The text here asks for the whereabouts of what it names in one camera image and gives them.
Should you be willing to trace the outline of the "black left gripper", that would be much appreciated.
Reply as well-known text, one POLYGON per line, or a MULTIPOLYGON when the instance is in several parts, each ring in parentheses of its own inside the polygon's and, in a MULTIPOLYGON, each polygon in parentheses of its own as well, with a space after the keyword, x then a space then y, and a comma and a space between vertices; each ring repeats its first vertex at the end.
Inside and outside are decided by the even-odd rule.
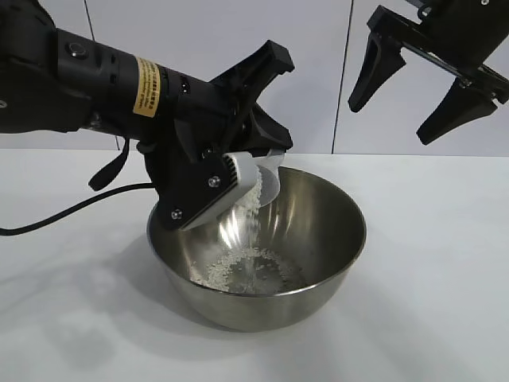
POLYGON ((264 156, 293 147, 290 132, 258 104, 278 77, 294 70, 289 50, 268 40, 210 80, 161 66, 156 155, 162 162, 200 162, 213 154, 264 156))

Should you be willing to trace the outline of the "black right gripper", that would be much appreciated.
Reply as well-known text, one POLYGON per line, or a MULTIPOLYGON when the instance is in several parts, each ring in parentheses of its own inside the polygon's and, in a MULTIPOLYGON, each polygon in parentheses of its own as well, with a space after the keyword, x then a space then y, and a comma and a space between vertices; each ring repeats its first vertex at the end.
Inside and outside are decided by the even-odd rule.
POLYGON ((348 106, 359 112, 399 69, 408 49, 456 79, 416 134, 423 145, 476 119, 508 100, 508 80, 486 60, 508 37, 506 1, 415 1, 418 20, 379 5, 367 21, 369 35, 348 106))

